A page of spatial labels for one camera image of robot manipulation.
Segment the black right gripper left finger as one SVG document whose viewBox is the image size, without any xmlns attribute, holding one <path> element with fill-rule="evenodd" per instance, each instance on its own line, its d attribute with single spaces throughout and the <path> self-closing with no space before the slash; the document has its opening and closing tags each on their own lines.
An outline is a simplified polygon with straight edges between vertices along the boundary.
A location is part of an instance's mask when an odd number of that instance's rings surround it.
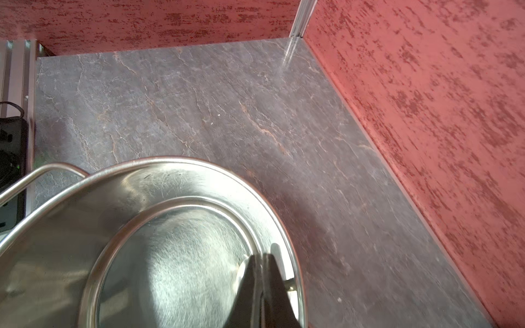
<svg viewBox="0 0 525 328">
<path fill-rule="evenodd" d="M 260 327 L 262 286 L 262 255 L 246 260 L 237 295 L 224 327 Z"/>
</svg>

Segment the stainless steel pot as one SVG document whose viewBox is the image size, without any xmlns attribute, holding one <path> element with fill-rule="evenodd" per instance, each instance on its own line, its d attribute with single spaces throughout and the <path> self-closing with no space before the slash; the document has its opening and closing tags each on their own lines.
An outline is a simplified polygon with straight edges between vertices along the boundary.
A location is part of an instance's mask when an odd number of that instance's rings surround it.
<svg viewBox="0 0 525 328">
<path fill-rule="evenodd" d="M 274 256 L 299 327 L 308 326 L 291 239 L 251 184 L 215 164 L 153 157 L 87 174 L 1 241 L 2 327 L 224 327 L 246 260 Z"/>
</svg>

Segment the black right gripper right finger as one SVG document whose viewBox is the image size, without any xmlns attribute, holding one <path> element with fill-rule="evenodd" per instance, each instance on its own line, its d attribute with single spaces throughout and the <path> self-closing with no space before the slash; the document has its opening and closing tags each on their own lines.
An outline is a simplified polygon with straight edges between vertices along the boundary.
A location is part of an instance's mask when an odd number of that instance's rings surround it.
<svg viewBox="0 0 525 328">
<path fill-rule="evenodd" d="M 261 273 L 261 327 L 299 327 L 273 255 L 262 255 Z"/>
</svg>

